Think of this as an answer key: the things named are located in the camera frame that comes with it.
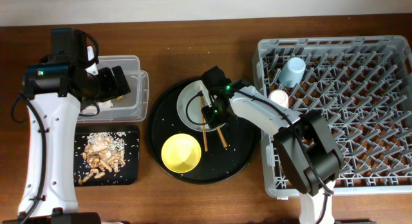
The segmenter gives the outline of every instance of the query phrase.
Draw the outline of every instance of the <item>yellow bowl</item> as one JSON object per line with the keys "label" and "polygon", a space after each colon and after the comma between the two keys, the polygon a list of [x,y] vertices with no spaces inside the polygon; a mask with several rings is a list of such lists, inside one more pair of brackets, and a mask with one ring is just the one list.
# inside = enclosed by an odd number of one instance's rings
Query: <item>yellow bowl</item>
{"label": "yellow bowl", "polygon": [[162,147],[162,161],[175,173],[187,173],[200,161],[199,142],[191,135],[176,134],[166,140]]}

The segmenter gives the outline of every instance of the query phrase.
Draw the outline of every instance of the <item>black tray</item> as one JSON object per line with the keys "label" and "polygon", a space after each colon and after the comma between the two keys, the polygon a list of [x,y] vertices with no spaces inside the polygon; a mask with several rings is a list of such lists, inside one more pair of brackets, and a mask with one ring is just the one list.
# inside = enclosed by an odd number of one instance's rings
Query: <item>black tray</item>
{"label": "black tray", "polygon": [[[85,167],[88,163],[83,159],[82,153],[88,143],[86,138],[90,133],[111,132],[116,133],[124,131],[126,136],[123,138],[126,145],[124,146],[124,160],[126,165],[120,168],[118,173],[105,171],[105,175],[99,179],[91,177],[84,185],[79,185],[79,174],[82,178],[90,172],[90,168]],[[113,126],[82,126],[76,127],[75,132],[75,152],[73,163],[73,179],[76,187],[96,186],[96,185],[130,185],[137,180],[138,160],[139,160],[139,142],[140,132],[137,126],[132,125],[113,125]]]}
{"label": "black tray", "polygon": [[[181,90],[195,80],[198,79],[185,80],[173,86],[154,103],[147,128],[149,150],[159,166],[179,180],[196,184],[220,182],[242,170],[256,149],[260,133],[249,121],[232,117],[221,128],[229,145],[227,150],[222,146],[218,132],[211,131],[207,133],[208,151],[205,152],[203,133],[187,127],[180,120],[176,108]],[[199,164],[192,171],[183,174],[170,171],[163,164],[161,157],[164,142],[178,133],[195,137],[202,149]]]}

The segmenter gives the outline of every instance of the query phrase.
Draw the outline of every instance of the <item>white plate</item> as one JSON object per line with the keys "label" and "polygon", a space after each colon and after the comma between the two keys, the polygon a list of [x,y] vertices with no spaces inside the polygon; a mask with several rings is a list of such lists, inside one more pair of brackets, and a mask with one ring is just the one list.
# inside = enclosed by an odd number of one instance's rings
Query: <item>white plate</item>
{"label": "white plate", "polygon": [[[187,85],[179,94],[176,108],[178,110],[178,115],[180,120],[189,128],[202,132],[202,127],[196,124],[193,124],[189,121],[186,116],[186,105],[193,96],[197,94],[197,92],[201,90],[203,91],[204,96],[201,97],[203,101],[203,106],[211,106],[211,101],[209,99],[209,92],[207,91],[205,85],[201,80],[194,81]],[[200,99],[199,97],[195,98],[189,105],[188,114],[193,122],[202,123],[201,121],[201,111],[200,111]],[[211,129],[208,125],[205,125],[206,131],[214,131],[216,128]]]}

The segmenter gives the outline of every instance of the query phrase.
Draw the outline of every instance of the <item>wire rack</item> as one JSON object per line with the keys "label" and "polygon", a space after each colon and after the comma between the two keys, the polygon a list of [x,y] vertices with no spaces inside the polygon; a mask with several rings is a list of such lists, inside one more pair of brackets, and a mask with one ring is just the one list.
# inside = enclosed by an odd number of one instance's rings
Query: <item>wire rack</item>
{"label": "wire rack", "polygon": [[[293,88],[277,81],[291,57],[306,62]],[[291,109],[320,110],[345,166],[340,195],[412,192],[411,50],[399,36],[268,39],[254,56],[255,86],[267,96],[288,93]],[[282,172],[271,136],[261,141],[265,187],[278,198],[297,196]]]}

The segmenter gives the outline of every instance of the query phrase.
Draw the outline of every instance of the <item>brown tabletop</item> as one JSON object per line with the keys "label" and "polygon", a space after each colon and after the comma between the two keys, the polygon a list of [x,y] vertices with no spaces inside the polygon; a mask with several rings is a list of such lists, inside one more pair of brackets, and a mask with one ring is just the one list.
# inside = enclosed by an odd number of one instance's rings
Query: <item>brown tabletop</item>
{"label": "brown tabletop", "polygon": [[[52,28],[92,34],[102,56],[138,56],[149,74],[150,109],[169,86],[215,65],[231,79],[252,82],[252,55],[261,39],[403,35],[412,40],[411,21],[412,14],[400,14],[0,28],[0,219],[17,215],[28,159],[29,126],[13,123],[10,108],[27,66],[51,52]],[[17,109],[19,117],[26,113],[23,106]],[[161,170],[147,148],[146,121],[137,125],[142,134],[138,181],[77,187],[79,212],[95,211],[105,221],[131,223],[261,223],[299,217],[299,199],[281,201],[266,194],[260,150],[229,180],[193,185]],[[411,223],[411,209],[412,194],[333,197],[336,220]]]}

